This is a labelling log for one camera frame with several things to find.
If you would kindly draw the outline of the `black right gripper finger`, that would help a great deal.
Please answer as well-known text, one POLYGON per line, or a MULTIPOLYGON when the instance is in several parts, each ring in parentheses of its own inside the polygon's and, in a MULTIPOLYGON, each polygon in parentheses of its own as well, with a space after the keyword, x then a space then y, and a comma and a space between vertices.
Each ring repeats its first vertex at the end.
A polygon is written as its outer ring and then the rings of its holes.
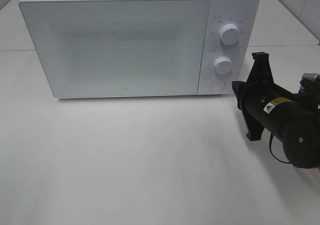
POLYGON ((253 52, 252 58, 254 60, 254 63, 246 80, 246 83, 248 85, 258 82, 273 84, 274 79, 269 63, 269 54, 266 52, 253 52))
POLYGON ((245 123, 248 130, 246 137, 252 142, 261 140, 263 126, 253 117, 249 117, 248 119, 246 119, 245 123))

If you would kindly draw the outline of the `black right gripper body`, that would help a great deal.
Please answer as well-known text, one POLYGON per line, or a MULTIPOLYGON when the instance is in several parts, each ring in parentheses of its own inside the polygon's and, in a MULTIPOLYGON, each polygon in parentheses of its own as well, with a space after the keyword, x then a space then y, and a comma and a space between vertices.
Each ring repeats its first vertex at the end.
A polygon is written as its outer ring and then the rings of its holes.
POLYGON ((271 95, 275 93, 274 83, 233 81, 232 89, 248 128, 275 127, 274 116, 264 111, 267 103, 271 101, 271 95))

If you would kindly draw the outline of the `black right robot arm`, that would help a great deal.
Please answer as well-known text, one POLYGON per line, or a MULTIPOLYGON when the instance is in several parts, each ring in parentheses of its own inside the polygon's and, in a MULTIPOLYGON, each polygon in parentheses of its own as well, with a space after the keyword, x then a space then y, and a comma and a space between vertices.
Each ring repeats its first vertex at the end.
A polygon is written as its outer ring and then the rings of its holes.
POLYGON ((233 81, 232 90, 242 112, 250 141, 264 130, 282 143, 286 164, 300 169, 320 167, 320 76, 304 73, 297 93, 274 82, 269 54, 252 53, 246 81, 233 81))

